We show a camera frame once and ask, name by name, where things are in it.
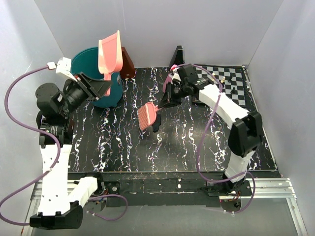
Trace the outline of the pink hand brush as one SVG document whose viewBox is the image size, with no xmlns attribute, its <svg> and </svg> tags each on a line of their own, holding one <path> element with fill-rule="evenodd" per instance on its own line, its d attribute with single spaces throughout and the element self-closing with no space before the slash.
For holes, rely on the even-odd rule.
<svg viewBox="0 0 315 236">
<path fill-rule="evenodd" d="M 153 102 L 147 102 L 137 110 L 140 130 L 145 130 L 156 121 L 158 110 L 158 106 Z"/>
</svg>

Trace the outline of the pink dustpan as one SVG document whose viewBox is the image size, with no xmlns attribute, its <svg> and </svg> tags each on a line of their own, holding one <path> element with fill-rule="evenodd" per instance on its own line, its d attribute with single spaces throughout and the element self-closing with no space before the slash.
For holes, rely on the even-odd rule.
<svg viewBox="0 0 315 236">
<path fill-rule="evenodd" d="M 123 67 L 120 31 L 98 41 L 98 70 L 104 80 L 111 81 L 111 76 Z"/>
</svg>

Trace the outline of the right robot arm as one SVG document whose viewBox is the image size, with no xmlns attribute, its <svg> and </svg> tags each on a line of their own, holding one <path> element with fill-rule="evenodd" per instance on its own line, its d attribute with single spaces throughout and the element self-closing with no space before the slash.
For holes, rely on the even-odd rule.
<svg viewBox="0 0 315 236">
<path fill-rule="evenodd" d="M 228 147 L 231 151 L 223 179 L 223 191 L 234 195 L 244 181 L 249 161 L 262 142 L 262 117 L 259 112 L 249 112 L 232 101 L 222 90 L 223 85 L 212 73 L 198 77 L 198 65 L 182 64 L 170 68 L 163 85 L 164 96 L 158 108 L 170 108 L 181 104 L 183 98 L 192 96 L 210 107 L 213 115 L 219 115 L 230 129 Z"/>
</svg>

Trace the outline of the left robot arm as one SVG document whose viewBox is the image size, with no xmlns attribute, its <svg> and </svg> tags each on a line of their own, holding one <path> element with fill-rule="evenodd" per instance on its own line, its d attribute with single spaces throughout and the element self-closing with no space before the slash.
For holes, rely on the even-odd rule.
<svg viewBox="0 0 315 236">
<path fill-rule="evenodd" d="M 68 191 L 68 161 L 72 149 L 74 121 L 71 114 L 85 101 L 98 101 L 112 86 L 112 81 L 93 79 L 84 73 L 70 75 L 63 89 L 53 83 L 40 85 L 35 96 L 39 108 L 37 125 L 43 173 L 41 199 L 30 226 L 45 230 L 78 229 L 83 208 L 91 195 L 104 193 L 99 174 L 85 174 Z"/>
</svg>

